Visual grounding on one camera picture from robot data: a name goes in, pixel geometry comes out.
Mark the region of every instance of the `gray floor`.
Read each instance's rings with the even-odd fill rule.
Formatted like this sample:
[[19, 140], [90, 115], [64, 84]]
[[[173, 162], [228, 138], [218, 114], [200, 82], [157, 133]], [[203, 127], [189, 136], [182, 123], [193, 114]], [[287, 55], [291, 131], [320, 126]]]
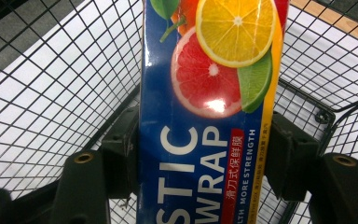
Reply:
[[0, 70], [19, 58], [40, 36], [53, 28], [57, 21], [68, 15], [73, 9], [71, 3], [76, 7], [82, 1], [60, 1], [51, 9], [51, 14], [43, 14], [56, 1], [44, 0], [43, 4], [39, 0], [30, 0], [17, 8], [17, 14], [12, 12], [0, 20]]

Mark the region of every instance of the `yellow stripe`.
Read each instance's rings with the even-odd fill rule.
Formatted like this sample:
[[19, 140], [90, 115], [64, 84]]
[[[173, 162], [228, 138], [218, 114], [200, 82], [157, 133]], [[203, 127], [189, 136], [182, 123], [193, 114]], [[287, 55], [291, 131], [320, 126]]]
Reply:
[[276, 29], [272, 42], [272, 80], [264, 99], [263, 116], [260, 126], [260, 139], [258, 143], [257, 159], [255, 162], [255, 178], [252, 189], [251, 204], [248, 216], [248, 224], [254, 224], [257, 220], [258, 202], [266, 165], [267, 148], [269, 143], [269, 129], [271, 126], [275, 92], [278, 86], [280, 64], [282, 57], [282, 27], [279, 20], [276, 20]]

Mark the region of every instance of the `shopping cart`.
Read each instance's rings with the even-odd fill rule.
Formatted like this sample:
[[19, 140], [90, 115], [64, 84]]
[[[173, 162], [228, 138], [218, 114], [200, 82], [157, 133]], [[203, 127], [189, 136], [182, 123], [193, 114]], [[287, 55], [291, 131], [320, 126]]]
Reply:
[[[292, 1], [275, 110], [358, 159], [358, 1]], [[97, 149], [138, 105], [143, 2], [0, 1], [0, 189], [20, 199], [56, 183], [68, 156]], [[110, 200], [136, 222], [136, 196]], [[310, 223], [308, 203], [277, 200], [265, 180], [258, 223]]]

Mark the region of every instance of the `wire mesh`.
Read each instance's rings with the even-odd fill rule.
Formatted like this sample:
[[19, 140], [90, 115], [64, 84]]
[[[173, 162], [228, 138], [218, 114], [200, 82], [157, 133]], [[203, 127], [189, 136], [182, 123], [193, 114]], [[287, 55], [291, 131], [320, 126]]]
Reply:
[[[69, 155], [96, 149], [129, 98], [139, 104], [132, 96], [143, 2], [14, 2], [0, 8], [0, 188], [18, 198], [59, 178]], [[358, 158], [358, 108], [333, 135], [330, 112], [358, 105], [358, 21], [344, 26], [345, 13], [313, 1], [291, 4], [275, 110], [321, 142], [331, 137], [327, 150]], [[257, 222], [282, 222], [291, 206], [264, 181]], [[300, 203], [290, 222], [310, 223], [307, 206]], [[135, 195], [110, 200], [110, 208], [112, 223], [136, 222]]]
[[13, 199], [56, 180], [140, 80], [142, 1], [65, 4], [60, 19], [62, 1], [7, 3], [0, 21], [0, 188]]
[[314, 1], [289, 9], [281, 78], [334, 111], [358, 102], [358, 22]]

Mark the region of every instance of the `lime slice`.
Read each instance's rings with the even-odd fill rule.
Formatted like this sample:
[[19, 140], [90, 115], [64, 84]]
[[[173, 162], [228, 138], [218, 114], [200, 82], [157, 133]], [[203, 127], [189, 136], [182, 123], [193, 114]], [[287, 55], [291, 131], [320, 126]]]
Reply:
[[238, 68], [241, 90], [241, 107], [245, 113], [253, 113], [264, 101], [272, 77], [271, 50], [256, 63]]

